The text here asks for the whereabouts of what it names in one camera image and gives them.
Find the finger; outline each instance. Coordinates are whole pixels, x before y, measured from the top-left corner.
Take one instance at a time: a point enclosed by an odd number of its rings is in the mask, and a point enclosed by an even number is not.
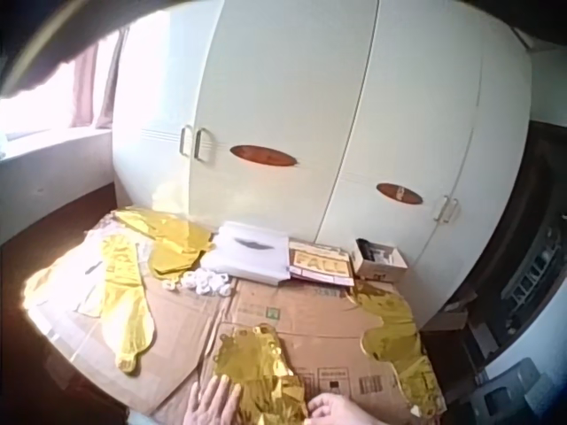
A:
[[[198,382],[195,382],[191,387],[191,392],[189,393],[189,404],[187,409],[190,412],[196,412],[198,409]]]
[[[237,383],[230,393],[229,401],[222,410],[221,423],[233,423],[238,410],[238,402],[240,401],[240,393],[242,387]]]
[[[211,403],[211,409],[214,412],[219,413],[224,406],[224,401],[227,399],[227,391],[229,389],[230,380],[226,375],[221,377],[221,382],[219,386],[216,388],[216,392],[214,394],[213,402]]]
[[[311,413],[312,418],[322,418],[324,416],[330,415],[330,406],[317,407],[313,413]]]
[[[309,412],[313,412],[313,411],[317,410],[318,407],[330,406],[330,405],[332,405],[335,397],[336,397],[335,394],[329,394],[329,393],[325,392],[323,394],[318,395],[313,400],[311,400],[307,404],[307,408],[309,409]]]
[[[335,425],[335,420],[330,416],[324,418],[310,418],[303,421],[303,425]]]
[[[213,401],[214,393],[216,392],[216,388],[219,385],[219,377],[213,376],[209,384],[206,386],[206,390],[203,393],[203,397],[201,398],[201,403],[199,404],[198,410],[204,412],[208,410],[211,402]]]

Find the floor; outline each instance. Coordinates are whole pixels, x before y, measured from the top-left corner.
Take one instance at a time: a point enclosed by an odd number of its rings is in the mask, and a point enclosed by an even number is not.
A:
[[[84,232],[116,208],[115,202],[113,185],[106,186],[57,210],[0,247],[0,422],[125,423],[126,407],[76,373],[20,307],[23,282],[82,242]]]

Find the door handle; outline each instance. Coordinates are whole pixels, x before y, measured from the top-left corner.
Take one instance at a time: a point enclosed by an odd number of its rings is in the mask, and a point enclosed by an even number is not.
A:
[[[443,196],[443,203],[439,206],[439,208],[433,214],[433,219],[435,221],[441,220],[441,217],[443,217],[443,213],[445,212],[448,203],[449,203],[449,197],[447,195]]]
[[[451,206],[447,210],[447,216],[443,219],[444,223],[448,223],[453,218],[453,214],[456,211],[457,207],[459,206],[459,200],[455,197],[451,201]]]
[[[201,133],[203,133],[203,128],[197,130],[195,133],[195,142],[193,143],[193,158],[200,161],[201,158],[198,157],[198,152],[201,150]]]
[[[181,153],[184,157],[189,158],[189,155],[185,153],[185,135],[187,134],[187,129],[192,130],[193,127],[190,125],[186,125],[181,130],[181,139],[179,141],[179,153]]]

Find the window sill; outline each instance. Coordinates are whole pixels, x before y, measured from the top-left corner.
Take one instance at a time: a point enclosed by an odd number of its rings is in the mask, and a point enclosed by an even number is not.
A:
[[[31,152],[49,148],[57,144],[71,142],[85,137],[104,135],[111,133],[109,129],[96,129],[92,127],[63,128],[49,130],[34,135],[21,137],[4,146],[4,157],[0,158],[0,164],[12,159],[19,158]]]

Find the cardboard sheet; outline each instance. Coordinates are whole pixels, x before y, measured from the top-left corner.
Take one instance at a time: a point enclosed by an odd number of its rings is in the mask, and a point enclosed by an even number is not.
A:
[[[72,264],[62,261],[56,267],[58,272],[50,277],[80,278],[76,270],[66,273],[65,267],[73,269]],[[98,319],[61,308],[53,300],[28,310],[37,328],[71,364],[133,410],[166,425],[181,425],[190,386],[197,379],[205,383],[212,373],[219,336],[234,327],[268,323],[282,340],[291,368],[305,380],[308,398],[337,392],[389,423],[420,422],[409,412],[392,366],[362,352],[364,331],[383,321],[346,298],[343,288],[305,281],[281,287],[238,281],[233,298],[201,297],[186,290],[163,290],[147,264],[140,267],[156,337],[140,356],[136,376],[116,367]]]
[[[146,297],[156,337],[140,356],[138,374],[128,376],[115,365],[98,319],[62,311],[55,303],[31,307],[29,317],[80,372],[97,387],[140,413],[153,413],[193,372],[205,349],[224,298],[171,293],[145,276]]]
[[[388,423],[420,422],[409,411],[392,365],[370,359],[361,350],[361,335],[380,327],[382,321],[332,287],[292,282],[277,289],[239,282],[213,350],[206,356],[203,382],[212,375],[220,335],[262,322],[276,328],[291,368],[306,384],[307,398],[335,392]]]

